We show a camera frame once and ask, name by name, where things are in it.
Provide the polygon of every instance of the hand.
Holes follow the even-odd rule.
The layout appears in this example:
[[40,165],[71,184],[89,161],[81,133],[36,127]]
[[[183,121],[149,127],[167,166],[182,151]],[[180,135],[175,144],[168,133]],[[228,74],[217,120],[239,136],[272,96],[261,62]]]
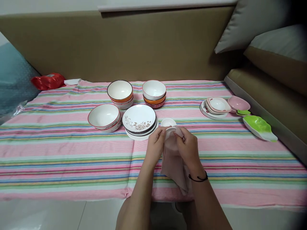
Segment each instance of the hand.
[[155,167],[158,163],[165,141],[165,130],[169,127],[158,127],[148,138],[144,162]]
[[177,139],[177,146],[179,149],[179,153],[188,166],[189,169],[195,168],[201,165],[201,161],[198,155],[198,142],[197,137],[190,133],[186,128],[180,127],[182,131],[185,141],[183,142],[182,138],[178,136],[175,132],[175,136]]

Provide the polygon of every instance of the red bag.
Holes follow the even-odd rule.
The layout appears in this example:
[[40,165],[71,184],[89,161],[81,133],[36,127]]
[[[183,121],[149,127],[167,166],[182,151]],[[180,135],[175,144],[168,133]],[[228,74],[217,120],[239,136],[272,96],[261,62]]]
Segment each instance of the red bag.
[[59,73],[51,73],[47,76],[33,77],[31,82],[39,90],[50,90],[64,86],[65,77]]

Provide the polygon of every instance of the black hair tie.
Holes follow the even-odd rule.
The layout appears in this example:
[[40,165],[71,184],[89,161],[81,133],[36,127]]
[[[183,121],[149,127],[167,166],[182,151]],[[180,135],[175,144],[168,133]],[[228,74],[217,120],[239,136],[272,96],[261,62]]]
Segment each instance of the black hair tie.
[[203,181],[205,181],[205,180],[208,180],[208,174],[207,174],[206,171],[205,171],[205,173],[206,173],[206,178],[205,178],[205,179],[201,179],[201,178],[199,178],[199,176],[198,176],[197,179],[199,179],[199,180],[194,180],[194,179],[191,177],[191,174],[189,174],[189,178],[190,178],[191,180],[195,181],[195,182],[203,182]]

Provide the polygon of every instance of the striped tablecloth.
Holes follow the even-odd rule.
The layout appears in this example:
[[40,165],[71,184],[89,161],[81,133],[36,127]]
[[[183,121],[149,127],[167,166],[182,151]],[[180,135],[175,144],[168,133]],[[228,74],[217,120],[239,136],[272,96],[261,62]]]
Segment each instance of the striped tablecloth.
[[[233,114],[211,120],[199,110],[210,96],[229,98],[220,81],[166,81],[167,98],[156,110],[198,137],[199,154],[221,204],[303,207],[307,172],[281,143],[255,137]],[[87,122],[95,106],[110,103],[109,83],[81,81],[43,91],[26,112],[0,126],[0,198],[100,200],[133,191],[147,141],[130,139],[123,128],[102,133]],[[144,104],[142,82],[132,82],[134,104]],[[186,201],[179,188],[154,174],[153,199]]]

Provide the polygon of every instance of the person's left hand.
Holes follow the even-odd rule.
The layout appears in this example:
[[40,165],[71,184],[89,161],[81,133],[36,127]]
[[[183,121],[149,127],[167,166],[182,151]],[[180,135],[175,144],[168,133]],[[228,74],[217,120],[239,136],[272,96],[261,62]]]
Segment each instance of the person's left hand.
[[156,166],[161,157],[165,141],[165,130],[169,127],[158,127],[148,138],[144,162],[153,167]]

